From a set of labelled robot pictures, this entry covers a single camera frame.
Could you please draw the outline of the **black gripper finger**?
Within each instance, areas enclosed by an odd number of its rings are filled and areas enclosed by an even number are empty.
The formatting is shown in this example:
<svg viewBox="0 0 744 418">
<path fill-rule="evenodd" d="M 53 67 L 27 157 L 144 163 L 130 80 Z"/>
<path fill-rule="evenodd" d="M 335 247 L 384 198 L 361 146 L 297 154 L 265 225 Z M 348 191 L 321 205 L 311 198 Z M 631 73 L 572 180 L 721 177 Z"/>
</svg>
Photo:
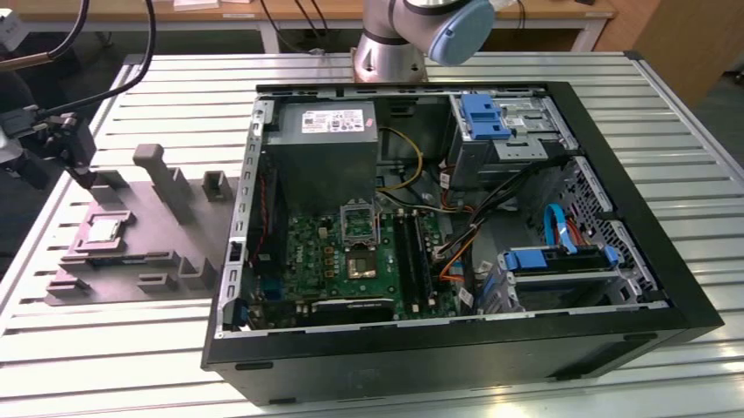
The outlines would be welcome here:
<svg viewBox="0 0 744 418">
<path fill-rule="evenodd" d="M 89 189 L 96 180 L 96 174 L 89 169 L 96 146 L 86 119 L 69 112 L 49 117 L 46 123 L 43 149 L 47 158 L 58 162 L 78 186 Z"/>
<path fill-rule="evenodd" d="M 49 183 L 49 175 L 42 167 L 22 152 L 10 164 L 10 171 L 23 180 L 34 189 L 42 190 Z"/>
</svg>

